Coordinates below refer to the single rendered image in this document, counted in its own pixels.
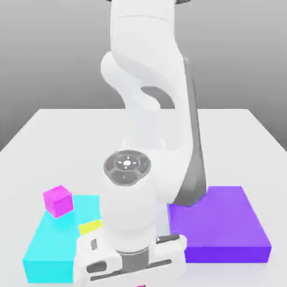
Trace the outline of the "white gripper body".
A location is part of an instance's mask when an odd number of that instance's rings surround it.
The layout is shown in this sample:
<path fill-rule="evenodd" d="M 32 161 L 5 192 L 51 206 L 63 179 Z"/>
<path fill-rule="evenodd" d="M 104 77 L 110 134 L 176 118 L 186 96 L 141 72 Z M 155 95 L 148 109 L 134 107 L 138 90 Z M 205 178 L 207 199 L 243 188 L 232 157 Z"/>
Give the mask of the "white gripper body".
<path fill-rule="evenodd" d="M 183 252 L 77 254 L 75 287 L 164 287 L 178 281 L 185 269 Z"/>

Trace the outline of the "small yellow cube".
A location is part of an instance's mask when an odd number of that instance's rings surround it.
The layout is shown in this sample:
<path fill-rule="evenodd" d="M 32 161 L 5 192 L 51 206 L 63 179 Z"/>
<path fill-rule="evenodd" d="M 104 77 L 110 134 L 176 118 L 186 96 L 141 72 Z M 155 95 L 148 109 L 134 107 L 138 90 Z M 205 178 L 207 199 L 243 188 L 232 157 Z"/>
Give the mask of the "small yellow cube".
<path fill-rule="evenodd" d="M 80 236 L 88 234 L 96 229 L 99 229 L 103 226 L 103 222 L 101 219 L 97 219 L 94 221 L 90 221 L 88 223 L 84 223 L 84 224 L 80 224 L 78 226 L 79 228 L 79 232 L 80 232 Z"/>

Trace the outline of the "small magenta cube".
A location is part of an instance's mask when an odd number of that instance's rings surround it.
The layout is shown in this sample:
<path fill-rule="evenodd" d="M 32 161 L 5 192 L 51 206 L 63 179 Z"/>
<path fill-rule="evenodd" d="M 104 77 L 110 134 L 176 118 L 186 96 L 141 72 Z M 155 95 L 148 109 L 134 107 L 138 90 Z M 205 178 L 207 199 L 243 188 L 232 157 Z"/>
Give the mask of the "small magenta cube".
<path fill-rule="evenodd" d="M 45 209 L 55 218 L 73 210 L 72 193 L 63 186 L 56 186 L 43 193 Z"/>

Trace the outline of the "large purple box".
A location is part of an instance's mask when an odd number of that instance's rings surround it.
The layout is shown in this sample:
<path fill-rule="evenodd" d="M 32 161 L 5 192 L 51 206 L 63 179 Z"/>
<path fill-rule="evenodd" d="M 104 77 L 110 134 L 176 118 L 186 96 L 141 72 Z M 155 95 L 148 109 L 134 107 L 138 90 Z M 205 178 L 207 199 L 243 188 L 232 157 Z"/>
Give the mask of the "large purple box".
<path fill-rule="evenodd" d="M 168 205 L 169 230 L 187 238 L 187 263 L 266 263 L 272 245 L 240 186 L 210 186 L 191 207 Z"/>

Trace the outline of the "large cyan box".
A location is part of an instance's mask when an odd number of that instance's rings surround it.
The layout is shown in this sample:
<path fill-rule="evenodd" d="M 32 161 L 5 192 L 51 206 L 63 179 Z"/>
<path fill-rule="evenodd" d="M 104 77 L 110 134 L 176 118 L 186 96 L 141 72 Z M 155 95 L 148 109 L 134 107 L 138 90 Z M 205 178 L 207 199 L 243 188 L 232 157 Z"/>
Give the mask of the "large cyan box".
<path fill-rule="evenodd" d="M 73 195 L 74 209 L 55 219 L 45 211 L 22 260 L 29 283 L 73 282 L 78 226 L 100 218 L 98 195 Z"/>

